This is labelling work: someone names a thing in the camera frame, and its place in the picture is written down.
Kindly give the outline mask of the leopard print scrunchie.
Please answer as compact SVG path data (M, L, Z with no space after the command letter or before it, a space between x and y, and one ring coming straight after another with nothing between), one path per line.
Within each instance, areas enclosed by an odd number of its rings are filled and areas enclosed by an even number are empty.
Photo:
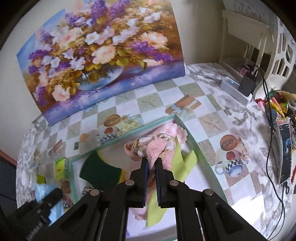
M82 195L84 195L84 196L87 195L88 193L91 192L91 190L92 190L92 188L90 186L85 186L83 188Z

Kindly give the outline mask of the white wooden shelf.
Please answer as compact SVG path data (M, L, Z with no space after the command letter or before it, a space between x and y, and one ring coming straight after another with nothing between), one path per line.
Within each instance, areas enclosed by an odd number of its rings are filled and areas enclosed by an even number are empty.
M295 64L295 40L280 18L261 1L224 1L222 44L232 35L247 44L241 58L226 58L220 52L219 64L238 81L247 64L262 65L264 54L270 55L265 79L270 88L281 89Z

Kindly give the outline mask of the lime green cloth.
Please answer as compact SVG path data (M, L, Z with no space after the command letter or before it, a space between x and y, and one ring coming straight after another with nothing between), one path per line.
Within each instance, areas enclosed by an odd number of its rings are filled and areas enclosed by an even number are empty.
M175 138L175 142L175 153L171 161L170 171L173 173L175 180L184 182L196 165L198 158L193 150L183 157L181 153L181 146L177 138ZM150 227L159 223L165 212L165 208L160 208L158 206L157 191L156 188L154 188L150 192L150 197L146 205L146 227Z

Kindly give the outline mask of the basket of colourful clutter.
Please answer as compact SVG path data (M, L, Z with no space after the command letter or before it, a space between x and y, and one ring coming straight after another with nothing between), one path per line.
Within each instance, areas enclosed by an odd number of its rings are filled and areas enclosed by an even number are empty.
M295 93L273 90L268 96L263 99L258 98L255 102L263 109L274 129L289 123L290 128L295 132Z

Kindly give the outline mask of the black power adapter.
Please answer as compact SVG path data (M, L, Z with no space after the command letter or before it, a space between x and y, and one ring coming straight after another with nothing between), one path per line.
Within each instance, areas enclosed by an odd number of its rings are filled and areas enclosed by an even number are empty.
M246 73L238 87L238 91L244 96L248 97L250 94L253 94L253 91L256 87L257 78L251 73Z

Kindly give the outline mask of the smartphone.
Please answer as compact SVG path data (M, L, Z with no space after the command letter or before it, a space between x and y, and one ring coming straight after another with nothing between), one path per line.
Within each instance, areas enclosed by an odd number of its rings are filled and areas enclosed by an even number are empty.
M280 184L290 178L292 164L292 139L290 136L290 125L283 123L278 127L278 144L280 149Z

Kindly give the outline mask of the green yellow scrub sponge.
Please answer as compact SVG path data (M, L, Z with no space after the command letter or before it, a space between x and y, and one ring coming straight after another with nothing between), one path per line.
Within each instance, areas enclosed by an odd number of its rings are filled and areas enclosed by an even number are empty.
M97 151L92 152L82 165L79 177L95 189L108 191L125 180L126 171L102 160Z

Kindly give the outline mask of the pink floral fabric bundle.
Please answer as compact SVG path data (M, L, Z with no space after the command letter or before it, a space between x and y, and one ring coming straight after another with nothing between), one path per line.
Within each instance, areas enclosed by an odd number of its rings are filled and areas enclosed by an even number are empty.
M142 158L146 158L150 171L154 169L156 160L160 158L163 168L169 170L172 167L175 147L174 138L166 133L157 133L127 142L125 153L133 161L141 161Z

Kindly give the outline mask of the floral painting canvas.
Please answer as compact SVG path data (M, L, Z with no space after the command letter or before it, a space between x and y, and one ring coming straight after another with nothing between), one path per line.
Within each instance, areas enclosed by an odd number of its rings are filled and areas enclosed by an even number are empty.
M50 125L120 93L185 75L169 1L74 1L16 57Z

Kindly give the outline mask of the white pill bottle green label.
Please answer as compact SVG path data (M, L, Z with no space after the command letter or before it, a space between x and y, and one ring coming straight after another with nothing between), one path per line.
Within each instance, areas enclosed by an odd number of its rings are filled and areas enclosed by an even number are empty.
M35 185L37 183L36 173L23 170L21 174L21 183L25 190L35 190Z

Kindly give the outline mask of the patterned tablecloth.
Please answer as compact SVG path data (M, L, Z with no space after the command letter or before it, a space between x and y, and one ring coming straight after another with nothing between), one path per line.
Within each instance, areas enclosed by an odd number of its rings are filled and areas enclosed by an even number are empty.
M188 133L197 142L210 166L214 166L220 149L219 138L232 134L247 147L243 172L232 178L223 168L214 169L227 200L246 214L256 207L254 224L269 240L284 240L295 223L292 191L278 182L279 150L270 134L266 114L255 101L247 106L220 88L229 73L216 63L192 64L190 74L150 84L95 103L62 121L49 125L40 115L22 141L16 168L16 204L34 199L32 191L21 183L23 170L44 171L53 176L53 162L71 158L101 145L103 122L112 115L140 126L166 116L166 109L189 95L200 103L179 114Z

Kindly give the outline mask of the white tray teal rim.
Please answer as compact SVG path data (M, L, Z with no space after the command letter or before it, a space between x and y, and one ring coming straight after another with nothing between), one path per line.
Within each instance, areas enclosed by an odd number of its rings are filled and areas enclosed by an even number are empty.
M185 128L185 124L175 115L166 116L159 120L153 121L148 125L141 126L121 137L111 140L96 148L100 152L102 159L108 164L124 169L128 178L131 171L138 168L138 164L134 164L132 160L128 158L123 150L124 144L129 140L148 135L159 126L174 122ZM91 149L89 152L80 156L75 156L69 161L69 178L70 186L73 195L73 201L77 203L82 198L82 191L87 185L87 182L80 178L80 171L86 158L94 151ZM190 174L187 176L185 183L194 190L203 191L204 189L213 189L223 200L226 200L225 194L220 186L220 183L215 176L212 168L208 164L205 156L200 150L199 146L195 142L195 139L189 133L186 143L182 146L182 154L189 154L190 151L194 151L198 161L194 166ZM128 214L127 224L128 234L127 240L175 240L177 238L175 211L171 208L165 212L165 215L161 221L151 227L147 227L144 221L137 221L132 212Z

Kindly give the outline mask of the pink fluffy towel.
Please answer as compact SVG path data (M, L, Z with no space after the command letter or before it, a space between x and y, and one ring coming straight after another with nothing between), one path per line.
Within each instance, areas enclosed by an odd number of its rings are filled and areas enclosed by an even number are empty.
M181 126L177 125L176 123L169 122L161 125L160 127L156 128L152 133L148 134L157 134L157 133L166 133L170 135L172 138L177 138L180 146L182 147L187 140L188 133L185 129L183 129ZM148 178L147 178L147 200L146 200L146 205L148 203L149 197L150 197L150 192L157 187L156 187L156 177L153 170L149 170ZM146 205L143 209L139 208L132 208L131 211L135 215L135 219L140 221L140 220L145 220L147 218L146 215Z

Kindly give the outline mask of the white power strip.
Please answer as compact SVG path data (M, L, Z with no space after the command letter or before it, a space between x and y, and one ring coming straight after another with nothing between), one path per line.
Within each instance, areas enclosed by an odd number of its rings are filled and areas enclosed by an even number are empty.
M229 77L224 77L220 83L220 88L230 94L235 100L240 102L243 106L247 106L252 100L252 94L245 96L239 91L239 83Z

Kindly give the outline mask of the blue face mask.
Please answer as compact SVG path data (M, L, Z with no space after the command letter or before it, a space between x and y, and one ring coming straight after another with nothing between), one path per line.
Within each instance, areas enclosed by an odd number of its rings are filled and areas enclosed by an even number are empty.
M35 196L38 203L44 203L45 207L50 211L49 220L52 225L63 214L62 196L63 193L56 185L36 184Z

